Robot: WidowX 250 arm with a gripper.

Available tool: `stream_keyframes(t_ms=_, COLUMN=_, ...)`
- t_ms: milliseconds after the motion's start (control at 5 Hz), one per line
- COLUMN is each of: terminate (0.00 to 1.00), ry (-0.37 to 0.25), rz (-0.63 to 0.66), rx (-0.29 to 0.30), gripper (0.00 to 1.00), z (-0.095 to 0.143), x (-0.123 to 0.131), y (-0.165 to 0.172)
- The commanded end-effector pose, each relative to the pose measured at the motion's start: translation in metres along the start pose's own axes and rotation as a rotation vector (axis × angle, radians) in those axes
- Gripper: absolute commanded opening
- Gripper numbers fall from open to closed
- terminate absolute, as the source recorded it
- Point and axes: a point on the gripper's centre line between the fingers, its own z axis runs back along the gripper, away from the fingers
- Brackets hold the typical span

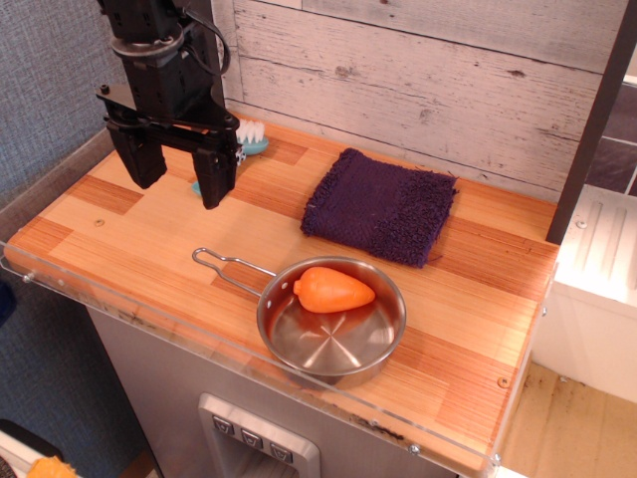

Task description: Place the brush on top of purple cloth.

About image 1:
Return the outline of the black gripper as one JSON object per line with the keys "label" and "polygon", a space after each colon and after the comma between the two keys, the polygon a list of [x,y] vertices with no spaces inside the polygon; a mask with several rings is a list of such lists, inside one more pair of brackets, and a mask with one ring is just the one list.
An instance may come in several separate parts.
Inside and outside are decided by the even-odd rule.
{"label": "black gripper", "polygon": [[97,95],[106,105],[107,130],[131,179],[147,189],[167,171],[165,145],[188,151],[203,205],[216,208],[234,189],[238,165],[236,145],[197,148],[204,129],[237,120],[220,99],[216,46],[206,34],[132,42],[114,37],[110,45],[127,83],[103,85]]}

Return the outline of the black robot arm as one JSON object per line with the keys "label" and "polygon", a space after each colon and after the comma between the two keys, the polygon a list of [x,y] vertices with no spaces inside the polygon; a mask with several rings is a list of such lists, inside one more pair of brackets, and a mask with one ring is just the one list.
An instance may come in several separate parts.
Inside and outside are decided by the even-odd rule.
{"label": "black robot arm", "polygon": [[106,128],[135,184],[167,171],[165,147],[191,154],[205,208],[234,188],[243,148],[239,120],[225,108],[227,42],[211,16],[172,1],[103,1],[124,85],[102,85]]}

